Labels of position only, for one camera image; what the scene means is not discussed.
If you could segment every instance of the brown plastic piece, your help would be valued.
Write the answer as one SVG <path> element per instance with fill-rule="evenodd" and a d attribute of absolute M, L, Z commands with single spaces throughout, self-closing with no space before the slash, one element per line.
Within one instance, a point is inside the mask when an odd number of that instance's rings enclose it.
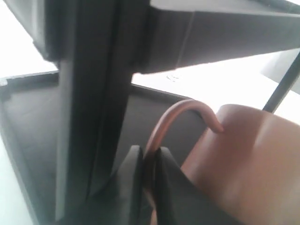
<path fill-rule="evenodd" d="M 209 128 L 181 167 L 190 181 L 247 225 L 299 225 L 300 126 L 241 105 L 222 106 L 217 119 L 195 100 L 181 101 L 165 112 L 144 158 L 144 190 L 152 206 L 153 155 L 172 121 L 191 109 L 201 113 Z"/>

